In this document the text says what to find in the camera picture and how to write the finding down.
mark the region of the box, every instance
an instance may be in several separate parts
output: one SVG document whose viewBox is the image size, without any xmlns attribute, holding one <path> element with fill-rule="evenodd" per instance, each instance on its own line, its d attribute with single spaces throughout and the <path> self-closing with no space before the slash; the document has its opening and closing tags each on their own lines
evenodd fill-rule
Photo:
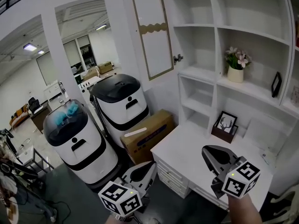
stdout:
<svg viewBox="0 0 299 224">
<path fill-rule="evenodd" d="M 129 137 L 121 136 L 121 142 L 135 164 L 154 160 L 150 150 L 175 128 L 173 116 L 166 110 L 159 110 L 135 125 L 128 133 L 142 128 L 147 129 Z"/>
<path fill-rule="evenodd" d="M 88 70 L 87 74 L 83 77 L 83 81 L 89 80 L 92 77 L 99 77 L 99 72 L 96 67 L 92 67 Z"/>
<path fill-rule="evenodd" d="M 104 74 L 108 71 L 113 70 L 111 62 L 102 63 L 102 64 L 98 65 L 98 67 L 100 69 L 100 74 Z"/>
</svg>

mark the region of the ceiling light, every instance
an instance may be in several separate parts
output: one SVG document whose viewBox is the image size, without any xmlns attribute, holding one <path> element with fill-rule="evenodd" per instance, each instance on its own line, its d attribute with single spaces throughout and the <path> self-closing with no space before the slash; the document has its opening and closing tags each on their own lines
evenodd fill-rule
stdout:
<svg viewBox="0 0 299 224">
<path fill-rule="evenodd" d="M 105 26 L 107 26 L 107 25 L 104 24 L 103 26 L 100 26 L 99 28 L 97 28 L 97 29 L 95 29 L 95 30 L 96 30 L 96 31 L 97 31 L 97 30 L 100 30 L 100 29 L 104 28 Z"/>
<path fill-rule="evenodd" d="M 30 43 L 28 43 L 27 45 L 25 45 L 24 47 L 24 50 L 29 50 L 29 51 L 34 51 L 36 50 L 36 47 Z"/>
</svg>

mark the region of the desk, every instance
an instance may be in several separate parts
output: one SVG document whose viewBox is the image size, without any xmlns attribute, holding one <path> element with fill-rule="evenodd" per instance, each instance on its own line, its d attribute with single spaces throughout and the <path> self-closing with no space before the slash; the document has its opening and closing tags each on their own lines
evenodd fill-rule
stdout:
<svg viewBox="0 0 299 224">
<path fill-rule="evenodd" d="M 224 195 L 220 199 L 216 198 L 211 189 L 215 175 L 209 171 L 201 155 L 201 149 L 205 145 L 226 147 L 237 156 L 244 156 L 261 170 L 259 180 L 249 193 L 256 209 L 260 210 L 273 177 L 271 167 L 260 155 L 261 150 L 244 143 L 238 135 L 228 144 L 213 135 L 207 138 L 205 134 L 206 129 L 187 121 L 152 148 L 160 180 L 183 198 L 192 189 L 217 206 L 227 209 L 228 197 Z"/>
<path fill-rule="evenodd" d="M 50 112 L 52 112 L 48 102 L 43 103 L 41 106 L 43 106 L 41 109 L 30 115 L 31 120 L 40 132 L 43 130 L 44 119 Z"/>
</svg>

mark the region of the white desk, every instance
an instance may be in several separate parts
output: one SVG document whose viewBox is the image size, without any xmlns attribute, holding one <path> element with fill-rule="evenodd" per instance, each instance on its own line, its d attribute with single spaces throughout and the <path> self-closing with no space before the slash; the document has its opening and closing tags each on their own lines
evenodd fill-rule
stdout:
<svg viewBox="0 0 299 224">
<path fill-rule="evenodd" d="M 201 155 L 201 149 L 205 145 L 227 147 L 237 156 L 244 156 L 249 162 L 261 169 L 261 176 L 255 187 L 249 193 L 253 204 L 257 210 L 260 210 L 273 177 L 271 168 L 260 156 L 260 149 L 256 146 L 245 144 L 240 136 L 236 136 L 233 142 L 228 144 L 213 135 L 206 138 L 205 133 L 206 130 L 191 121 L 187 121 L 185 124 L 176 127 L 169 135 L 152 148 L 151 151 L 155 161 L 158 163 L 158 167 L 159 164 L 160 167 L 165 167 L 165 165 L 163 165 L 163 163 L 165 163 L 183 176 L 180 182 L 176 181 L 178 179 L 169 178 L 168 182 L 176 182 L 175 185 L 177 188 L 172 189 L 177 191 L 179 188 L 187 195 L 189 192 L 184 192 L 186 189 L 177 185 L 177 183 L 181 183 L 182 186 L 188 185 L 188 188 L 193 189 L 204 198 L 226 209 L 228 207 L 228 197 L 224 195 L 219 200 L 216 198 L 211 189 L 212 180 L 215 178 L 215 175 L 210 172 L 206 166 Z M 159 175 L 159 178 L 167 184 L 161 175 Z M 181 192 L 176 193 L 183 198 L 185 197 Z"/>
</svg>

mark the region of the flower vase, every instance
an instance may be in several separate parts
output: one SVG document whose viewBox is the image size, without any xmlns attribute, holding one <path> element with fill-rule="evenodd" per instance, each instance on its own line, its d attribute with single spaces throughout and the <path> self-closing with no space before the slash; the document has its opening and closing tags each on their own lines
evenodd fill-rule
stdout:
<svg viewBox="0 0 299 224">
<path fill-rule="evenodd" d="M 242 83 L 244 80 L 244 71 L 243 70 L 236 70 L 229 66 L 228 68 L 228 79 L 232 82 Z"/>
</svg>

